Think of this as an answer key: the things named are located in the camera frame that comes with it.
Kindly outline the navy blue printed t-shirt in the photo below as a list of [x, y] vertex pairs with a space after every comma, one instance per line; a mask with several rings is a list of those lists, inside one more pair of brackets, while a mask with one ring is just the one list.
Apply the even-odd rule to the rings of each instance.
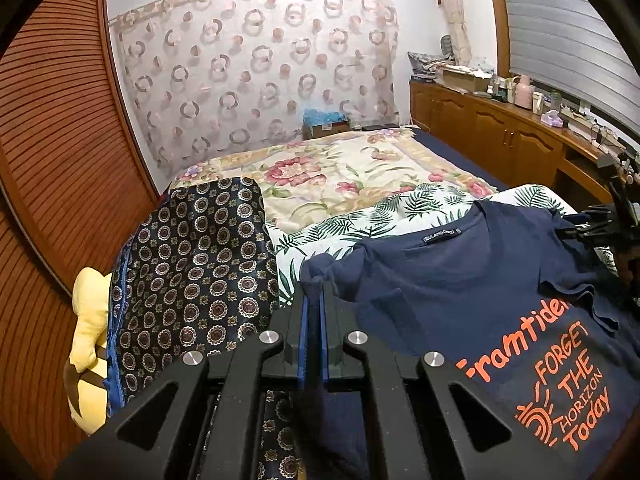
[[437, 228], [306, 261], [359, 327], [406, 356], [438, 351], [575, 479], [590, 477], [639, 402], [639, 310], [555, 211], [493, 200]]

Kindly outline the wooden sideboard cabinet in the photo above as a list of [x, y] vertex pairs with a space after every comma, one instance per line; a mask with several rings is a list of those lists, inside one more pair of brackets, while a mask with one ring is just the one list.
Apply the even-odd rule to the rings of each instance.
[[413, 80], [409, 88], [413, 122], [499, 182], [548, 186], [576, 209], [612, 200], [598, 174], [601, 152], [578, 134], [440, 84]]

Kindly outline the yellow plush pillow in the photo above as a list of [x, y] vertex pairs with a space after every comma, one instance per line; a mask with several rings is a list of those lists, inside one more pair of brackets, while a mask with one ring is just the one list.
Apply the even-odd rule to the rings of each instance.
[[106, 421], [106, 333], [111, 275], [83, 268], [73, 284], [76, 315], [72, 348], [63, 368], [70, 416], [85, 433], [94, 434]]

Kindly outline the navy circle-patterned folded cloth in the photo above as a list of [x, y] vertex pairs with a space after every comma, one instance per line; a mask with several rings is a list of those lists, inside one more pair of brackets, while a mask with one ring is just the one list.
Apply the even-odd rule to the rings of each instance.
[[[110, 419], [190, 351], [234, 351], [278, 308], [262, 192], [247, 177], [176, 188], [120, 252], [107, 324]], [[296, 479], [288, 396], [268, 390], [255, 479]]]

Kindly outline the pink thermos bottle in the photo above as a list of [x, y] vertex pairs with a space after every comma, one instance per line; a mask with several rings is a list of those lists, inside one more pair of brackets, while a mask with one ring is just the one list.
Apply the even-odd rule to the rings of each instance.
[[524, 110], [531, 110], [533, 107], [533, 87], [527, 75], [514, 77], [514, 104]]

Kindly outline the white palm-leaf bed cover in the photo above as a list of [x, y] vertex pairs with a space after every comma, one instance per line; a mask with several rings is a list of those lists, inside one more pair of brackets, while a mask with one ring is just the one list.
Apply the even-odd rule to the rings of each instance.
[[269, 229], [277, 263], [279, 304], [292, 304], [302, 264], [328, 254], [338, 260], [364, 238], [398, 236], [444, 226], [462, 218], [474, 197], [451, 184], [421, 183], [414, 191], [380, 200], [372, 207], [337, 214], [288, 234]]

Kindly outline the grey window blind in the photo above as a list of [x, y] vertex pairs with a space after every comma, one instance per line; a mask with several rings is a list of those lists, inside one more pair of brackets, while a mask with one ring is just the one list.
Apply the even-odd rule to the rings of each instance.
[[506, 0], [510, 67], [639, 132], [639, 76], [588, 0]]

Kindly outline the navy blue bed sheet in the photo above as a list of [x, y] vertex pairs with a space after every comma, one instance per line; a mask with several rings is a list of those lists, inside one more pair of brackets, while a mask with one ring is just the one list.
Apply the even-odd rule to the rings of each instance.
[[496, 179], [489, 172], [485, 171], [474, 162], [471, 162], [468, 158], [461, 155], [459, 152], [450, 148], [446, 143], [442, 142], [420, 128], [413, 128], [413, 137], [414, 140], [418, 141], [420, 144], [437, 154], [438, 156], [447, 159], [448, 162], [451, 162], [454, 166], [469, 172], [470, 174], [474, 174], [475, 177], [479, 177], [484, 179], [488, 184], [492, 185], [498, 191], [502, 192], [507, 190], [509, 187], [502, 183], [500, 180]]

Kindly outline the cardboard box on sideboard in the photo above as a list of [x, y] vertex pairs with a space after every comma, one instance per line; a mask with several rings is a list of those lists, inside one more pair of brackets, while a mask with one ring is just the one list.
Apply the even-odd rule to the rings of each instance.
[[462, 92], [486, 92], [493, 73], [482, 70], [469, 70], [467, 67], [445, 66], [442, 69], [442, 84], [450, 89]]

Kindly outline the cream floral blanket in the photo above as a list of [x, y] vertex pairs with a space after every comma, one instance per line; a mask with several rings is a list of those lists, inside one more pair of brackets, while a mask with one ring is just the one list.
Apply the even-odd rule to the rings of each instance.
[[445, 144], [415, 128], [349, 131], [198, 162], [169, 187], [250, 178], [262, 191], [268, 220], [293, 233], [415, 191], [421, 184], [450, 193], [445, 200], [450, 205], [497, 192], [480, 170], [454, 156]]

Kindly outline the brown louvered wardrobe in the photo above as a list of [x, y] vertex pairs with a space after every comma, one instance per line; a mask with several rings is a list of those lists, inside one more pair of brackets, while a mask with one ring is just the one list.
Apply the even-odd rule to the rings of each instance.
[[110, 270], [157, 194], [106, 0], [24, 0], [15, 16], [1, 44], [1, 473], [47, 479], [82, 439], [63, 387], [74, 279]]

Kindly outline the cream side curtain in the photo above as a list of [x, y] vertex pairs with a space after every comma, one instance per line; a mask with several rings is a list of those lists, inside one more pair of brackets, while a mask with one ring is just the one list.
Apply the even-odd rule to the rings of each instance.
[[442, 0], [451, 38], [454, 58], [458, 65], [467, 66], [472, 58], [472, 49], [466, 32], [463, 0]]

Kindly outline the cardboard box with blue bag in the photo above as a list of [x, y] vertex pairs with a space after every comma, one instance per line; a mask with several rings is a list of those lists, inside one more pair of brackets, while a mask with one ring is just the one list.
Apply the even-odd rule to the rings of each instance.
[[303, 139], [319, 139], [350, 129], [350, 121], [341, 112], [324, 112], [306, 108], [303, 112]]

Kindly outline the pink circle-patterned curtain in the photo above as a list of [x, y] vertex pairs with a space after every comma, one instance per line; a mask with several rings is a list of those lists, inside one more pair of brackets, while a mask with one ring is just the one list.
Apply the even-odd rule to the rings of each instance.
[[155, 0], [111, 29], [157, 168], [292, 141], [307, 110], [397, 119], [392, 0]]

